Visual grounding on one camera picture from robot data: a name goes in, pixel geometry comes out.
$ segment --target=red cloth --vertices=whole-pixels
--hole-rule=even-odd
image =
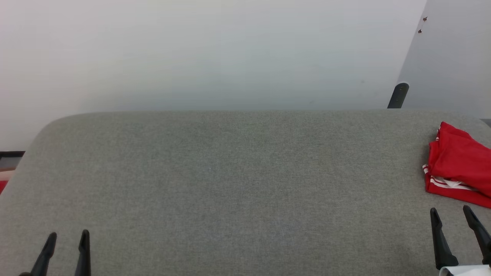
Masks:
[[[7,186],[8,181],[0,181],[0,193],[3,191],[3,188]]]
[[[426,191],[491,208],[491,149],[442,122],[430,143]],[[462,181],[451,187],[447,180]]]

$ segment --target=padded table top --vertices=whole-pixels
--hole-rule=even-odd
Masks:
[[[94,113],[44,128],[0,195],[2,275],[71,275],[83,229],[92,275],[437,275],[430,208],[461,264],[482,259],[464,202],[425,192],[453,113]],[[491,210],[470,204],[491,229]]]

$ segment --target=white wall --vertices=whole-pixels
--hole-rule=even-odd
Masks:
[[[491,1],[428,0],[399,81],[403,108],[491,118]]]
[[[0,150],[76,113],[386,108],[426,0],[4,0]]]

